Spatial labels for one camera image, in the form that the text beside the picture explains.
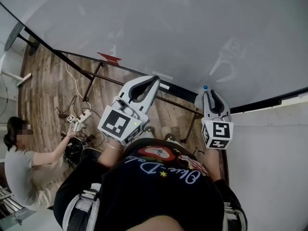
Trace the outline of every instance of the white cable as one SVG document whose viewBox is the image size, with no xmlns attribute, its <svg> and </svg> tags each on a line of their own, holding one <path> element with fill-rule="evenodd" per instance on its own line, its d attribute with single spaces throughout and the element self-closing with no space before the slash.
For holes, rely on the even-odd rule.
<svg viewBox="0 0 308 231">
<path fill-rule="evenodd" d="M 72 76 L 72 74 L 68 71 L 68 69 L 67 69 L 67 64 L 66 64 L 66 63 L 65 63 L 65 68 L 66 68 L 66 71 L 69 73 L 69 75 L 74 79 L 75 84 L 76 84 L 76 90 L 77 90 L 79 96 L 80 96 L 81 98 L 83 98 L 83 97 L 81 96 L 81 94 L 79 93 L 79 91 L 78 91 L 77 81 L 76 81 L 76 79 L 74 78 L 74 76 Z"/>
</svg>

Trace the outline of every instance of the dark hair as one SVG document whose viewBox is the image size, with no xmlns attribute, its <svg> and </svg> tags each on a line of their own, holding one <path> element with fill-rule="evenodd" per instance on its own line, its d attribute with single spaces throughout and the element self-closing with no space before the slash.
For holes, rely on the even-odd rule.
<svg viewBox="0 0 308 231">
<path fill-rule="evenodd" d="M 16 137 L 22 134 L 26 122 L 18 117 L 11 117 L 8 121 L 8 133 L 4 136 L 4 143 L 8 147 L 8 151 L 13 145 L 16 146 Z"/>
</svg>

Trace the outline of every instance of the wooden floor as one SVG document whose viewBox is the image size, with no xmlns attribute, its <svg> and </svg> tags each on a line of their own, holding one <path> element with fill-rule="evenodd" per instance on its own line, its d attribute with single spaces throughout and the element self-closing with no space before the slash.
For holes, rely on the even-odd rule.
<svg viewBox="0 0 308 231">
<path fill-rule="evenodd" d="M 28 56 L 28 50 L 29 48 L 24 56 L 21 76 L 31 73 L 32 78 L 19 88 L 18 114 L 28 120 L 33 127 L 34 138 L 28 149 L 36 152 L 51 152 L 61 141 L 60 133 L 64 123 L 62 119 L 58 118 L 56 107 L 61 111 L 66 110 L 74 95 L 78 94 L 73 78 L 66 72 L 64 61 L 42 45 L 33 56 Z M 98 64 L 88 59 L 67 56 L 78 66 L 88 71 L 94 72 Z M 67 68 L 76 78 L 79 92 L 83 95 L 89 80 L 71 66 L 67 65 Z M 137 74 L 112 66 L 101 68 L 98 74 L 124 83 L 138 77 Z M 92 109 L 102 115 L 104 107 L 112 104 L 113 97 L 118 95 L 122 87 L 99 78 L 95 79 L 92 86 L 89 102 Z M 195 109 L 194 104 L 180 98 L 164 92 L 159 92 L 158 95 Z M 88 107 L 88 105 L 77 98 L 76 112 L 81 114 L 83 107 Z M 74 115 L 73 105 L 66 113 Z M 155 127 L 156 138 L 163 139 L 167 133 L 171 132 L 175 134 L 178 141 L 185 138 L 193 117 L 193 113 L 157 99 L 147 115 L 151 121 L 149 125 Z M 87 135 L 99 132 L 97 129 L 99 121 L 100 118 L 96 114 L 92 114 L 87 120 L 88 127 L 83 132 Z M 201 127 L 201 120 L 196 120 L 188 143 L 183 144 L 190 152 L 194 152 L 195 148 L 201 151 L 205 150 Z M 68 124 L 65 123 L 62 131 L 67 131 L 67 129 Z M 102 138 L 99 134 L 96 136 L 99 136 L 97 145 L 101 143 Z M 108 138 L 98 149 L 103 150 L 107 141 Z"/>
</svg>

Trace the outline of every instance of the bracelet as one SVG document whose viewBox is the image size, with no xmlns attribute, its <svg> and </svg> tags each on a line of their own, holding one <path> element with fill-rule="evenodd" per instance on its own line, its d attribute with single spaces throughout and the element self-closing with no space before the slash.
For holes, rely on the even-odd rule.
<svg viewBox="0 0 308 231">
<path fill-rule="evenodd" d="M 116 147 L 114 147 L 114 146 L 112 146 L 112 145 L 110 145 L 109 143 L 107 143 L 111 148 L 114 148 L 114 149 L 116 149 L 116 150 L 119 150 L 119 151 L 123 151 L 124 149 L 119 149 L 119 148 L 116 148 Z"/>
</svg>

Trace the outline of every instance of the black t-shirt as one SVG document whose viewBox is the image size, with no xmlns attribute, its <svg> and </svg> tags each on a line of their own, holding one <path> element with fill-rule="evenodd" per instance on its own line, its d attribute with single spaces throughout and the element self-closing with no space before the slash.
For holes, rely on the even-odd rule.
<svg viewBox="0 0 308 231">
<path fill-rule="evenodd" d="M 137 140 L 112 169 L 84 158 L 56 195 L 54 214 L 61 226 L 69 202 L 92 183 L 102 184 L 96 231 L 124 231 L 161 215 L 186 231 L 222 230 L 221 191 L 202 164 L 172 142 Z M 224 181 L 217 183 L 238 203 Z"/>
</svg>

